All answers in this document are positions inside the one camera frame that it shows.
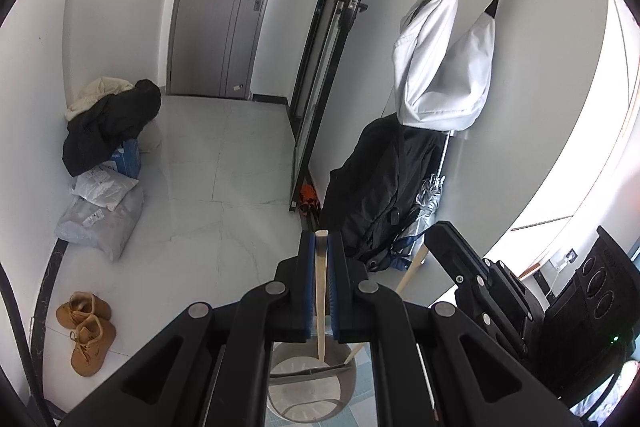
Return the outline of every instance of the silver screw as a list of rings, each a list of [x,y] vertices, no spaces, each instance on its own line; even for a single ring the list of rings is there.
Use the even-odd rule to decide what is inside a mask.
[[[196,302],[189,306],[189,316],[192,319],[200,319],[209,314],[209,307],[204,302]]]
[[[264,289],[269,295],[280,295],[285,292],[287,287],[280,281],[271,281]]]
[[[369,279],[365,279],[364,281],[360,281],[358,283],[358,290],[362,293],[375,293],[378,291],[378,283],[375,281],[370,281]]]
[[[456,307],[453,304],[444,301],[436,302],[433,309],[440,317],[450,317],[456,312]]]

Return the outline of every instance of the black backpack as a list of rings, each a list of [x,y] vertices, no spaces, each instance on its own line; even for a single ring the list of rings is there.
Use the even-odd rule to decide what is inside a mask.
[[[344,253],[370,271],[415,214],[415,197],[440,162],[445,134],[407,127],[395,114],[368,124],[344,165],[329,173],[319,226],[340,232]]]

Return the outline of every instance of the shoe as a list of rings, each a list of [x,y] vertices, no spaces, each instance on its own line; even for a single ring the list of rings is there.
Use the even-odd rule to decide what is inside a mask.
[[[110,320],[111,308],[102,299],[89,292],[75,292],[69,302],[65,302],[56,310],[56,318],[63,328],[75,330],[76,326],[89,315]]]
[[[116,338],[116,328],[105,319],[89,315],[69,336],[76,343],[71,367],[81,377],[91,377],[100,371]]]

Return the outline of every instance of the black cable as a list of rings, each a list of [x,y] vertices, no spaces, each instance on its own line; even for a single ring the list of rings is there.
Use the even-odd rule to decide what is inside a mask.
[[[611,393],[611,390],[613,389],[613,386],[618,381],[618,378],[620,377],[620,373],[622,373],[622,367],[623,367],[623,365],[625,365],[625,362],[626,362],[626,348],[623,347],[622,348],[622,363],[616,369],[616,372],[611,377],[611,380],[609,381],[609,384],[607,385],[606,389],[602,392],[602,394],[598,397],[598,399],[593,403],[593,405],[591,407],[589,407],[589,410],[586,413],[584,413],[582,416],[580,416],[580,418],[588,419],[589,416],[591,416],[593,413],[595,413],[596,409],[602,405],[602,403],[604,402],[606,397],[609,396],[609,393]]]
[[[20,310],[18,309],[18,302],[15,300],[14,291],[11,288],[9,278],[6,276],[6,272],[0,263],[0,294],[2,294],[2,300],[6,307],[6,313],[9,315],[9,322],[11,328],[14,331],[15,344],[18,347],[18,353],[20,354],[20,361],[22,362],[22,368],[27,378],[27,383],[31,390],[31,396],[36,402],[38,411],[42,416],[44,425],[47,427],[56,427],[53,422],[53,416],[49,412],[47,403],[44,400],[42,394],[42,388],[38,384],[38,378],[36,377],[36,371],[33,367],[33,360],[29,353],[29,346],[27,344],[27,336],[24,333],[24,327],[22,326],[22,318],[20,317]]]

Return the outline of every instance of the black cloth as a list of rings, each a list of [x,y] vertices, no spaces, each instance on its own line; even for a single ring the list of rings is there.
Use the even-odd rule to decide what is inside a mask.
[[[340,232],[347,257],[368,261],[407,225],[422,181],[438,169],[445,135],[400,124],[395,114],[368,124],[344,165],[329,173],[319,226]],[[389,263],[378,263],[384,269]]]
[[[77,115],[62,148],[62,161],[72,176],[106,162],[122,142],[137,138],[160,111],[160,89],[151,80],[139,80],[133,89],[108,94]]]

